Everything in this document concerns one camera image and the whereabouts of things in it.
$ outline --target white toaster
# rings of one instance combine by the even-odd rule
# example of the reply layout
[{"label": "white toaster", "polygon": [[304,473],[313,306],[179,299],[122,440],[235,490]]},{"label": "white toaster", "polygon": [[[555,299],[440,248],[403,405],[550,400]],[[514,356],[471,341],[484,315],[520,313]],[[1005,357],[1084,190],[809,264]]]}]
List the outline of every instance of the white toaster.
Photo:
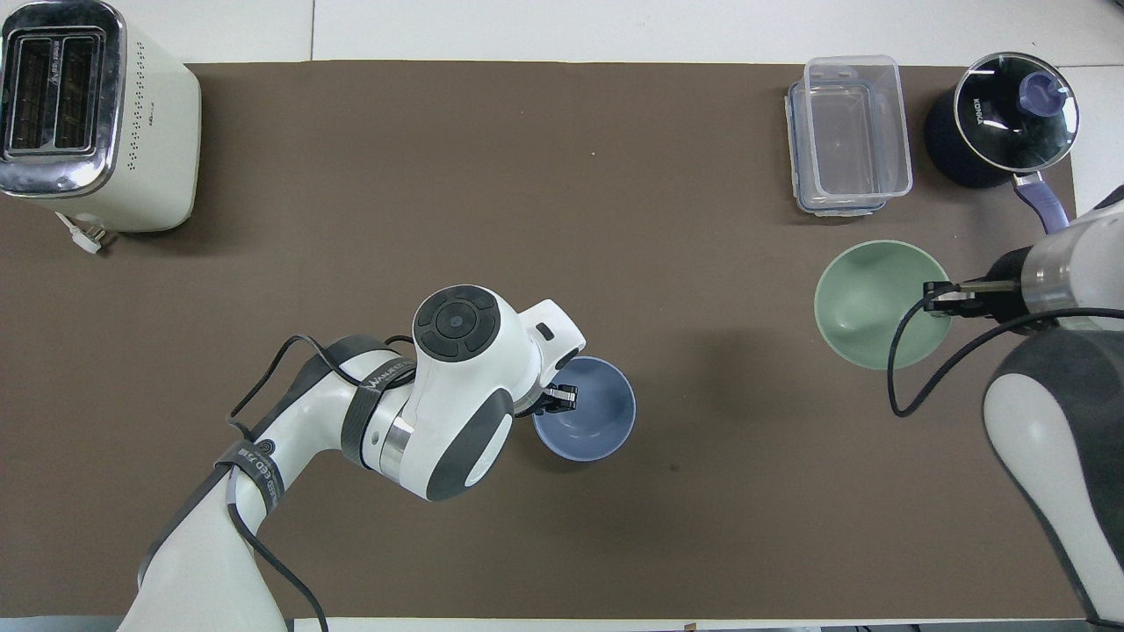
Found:
[{"label": "white toaster", "polygon": [[118,232],[191,215],[199,81],[97,0],[24,4],[2,29],[0,190]]}]

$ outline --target purple pot handle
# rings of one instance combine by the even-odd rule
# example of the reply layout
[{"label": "purple pot handle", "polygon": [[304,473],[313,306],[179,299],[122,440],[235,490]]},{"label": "purple pot handle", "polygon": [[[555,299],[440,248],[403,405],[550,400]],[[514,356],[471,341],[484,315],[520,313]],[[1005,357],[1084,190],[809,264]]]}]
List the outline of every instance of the purple pot handle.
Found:
[{"label": "purple pot handle", "polygon": [[1030,175],[1015,175],[1015,195],[1039,214],[1048,235],[1069,226],[1069,217],[1066,217],[1061,200],[1042,179],[1042,174],[1035,172]]}]

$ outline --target toaster side vent holes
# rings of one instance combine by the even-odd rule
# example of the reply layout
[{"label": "toaster side vent holes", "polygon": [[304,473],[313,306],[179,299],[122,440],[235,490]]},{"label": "toaster side vent holes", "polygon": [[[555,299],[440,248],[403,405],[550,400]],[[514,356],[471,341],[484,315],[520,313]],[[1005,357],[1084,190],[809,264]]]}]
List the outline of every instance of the toaster side vent holes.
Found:
[{"label": "toaster side vent holes", "polygon": [[145,103],[145,46],[144,42],[137,42],[133,49],[133,60],[136,63],[136,79],[137,87],[136,97],[134,99],[135,109],[133,111],[133,120],[129,121],[129,160],[125,164],[129,171],[137,170],[137,159],[140,153],[140,127],[144,123],[144,103]]}]

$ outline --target white plug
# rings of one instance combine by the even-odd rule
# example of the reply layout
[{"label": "white plug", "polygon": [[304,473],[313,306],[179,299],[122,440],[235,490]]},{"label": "white plug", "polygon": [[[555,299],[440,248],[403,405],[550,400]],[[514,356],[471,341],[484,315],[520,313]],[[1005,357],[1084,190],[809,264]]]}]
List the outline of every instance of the white plug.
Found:
[{"label": "white plug", "polygon": [[74,225],[65,215],[61,213],[55,213],[58,219],[66,226],[71,232],[71,241],[78,244],[78,247],[84,250],[90,254],[97,254],[101,250],[101,238],[106,236],[106,232],[100,228],[91,228],[90,232],[83,231]]}]

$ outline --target clear plastic food container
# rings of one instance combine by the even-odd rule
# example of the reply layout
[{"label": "clear plastic food container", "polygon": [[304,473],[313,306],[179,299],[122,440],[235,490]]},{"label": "clear plastic food container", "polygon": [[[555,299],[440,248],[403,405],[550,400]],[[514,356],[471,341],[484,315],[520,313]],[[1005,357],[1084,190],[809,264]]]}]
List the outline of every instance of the clear plastic food container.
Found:
[{"label": "clear plastic food container", "polygon": [[913,188],[898,64],[816,57],[785,99],[792,195],[818,216],[868,215]]}]

